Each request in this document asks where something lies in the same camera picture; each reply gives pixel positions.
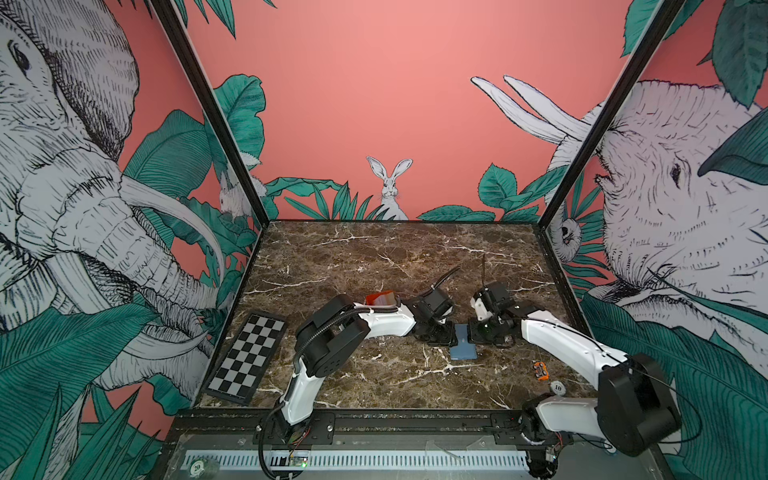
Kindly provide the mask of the blue card holder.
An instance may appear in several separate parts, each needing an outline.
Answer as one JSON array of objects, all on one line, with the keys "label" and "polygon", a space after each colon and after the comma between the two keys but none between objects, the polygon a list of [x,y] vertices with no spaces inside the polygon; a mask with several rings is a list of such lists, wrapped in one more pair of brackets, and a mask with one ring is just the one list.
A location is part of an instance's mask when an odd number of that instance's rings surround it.
[{"label": "blue card holder", "polygon": [[470,342],[467,324],[455,324],[456,344],[450,348],[450,358],[456,361],[477,359],[476,346]]}]

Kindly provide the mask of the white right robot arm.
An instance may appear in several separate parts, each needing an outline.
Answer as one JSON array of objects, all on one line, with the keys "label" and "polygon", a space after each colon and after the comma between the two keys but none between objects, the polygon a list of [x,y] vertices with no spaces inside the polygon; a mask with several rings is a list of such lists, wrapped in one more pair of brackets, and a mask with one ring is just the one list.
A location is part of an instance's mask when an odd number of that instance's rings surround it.
[{"label": "white right robot arm", "polygon": [[536,305],[486,307],[473,302],[472,324],[481,334],[494,326],[548,351],[597,391],[595,398],[544,394],[528,401],[520,415],[521,436],[543,445],[561,433],[591,436],[636,457],[678,432],[682,418],[659,364],[645,354],[608,347]]}]

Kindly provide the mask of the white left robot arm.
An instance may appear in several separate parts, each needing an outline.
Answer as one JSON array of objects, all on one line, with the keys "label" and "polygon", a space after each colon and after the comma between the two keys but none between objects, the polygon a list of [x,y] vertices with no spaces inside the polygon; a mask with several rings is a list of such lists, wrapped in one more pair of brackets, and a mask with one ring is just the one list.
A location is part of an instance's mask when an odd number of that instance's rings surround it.
[{"label": "white left robot arm", "polygon": [[293,373],[279,401],[280,417],[291,427],[305,423],[324,379],[365,340],[411,335],[430,346],[455,346],[458,340],[448,319],[453,307],[438,287],[406,299],[391,290],[369,295],[362,303],[346,294],[332,298],[297,331]]}]

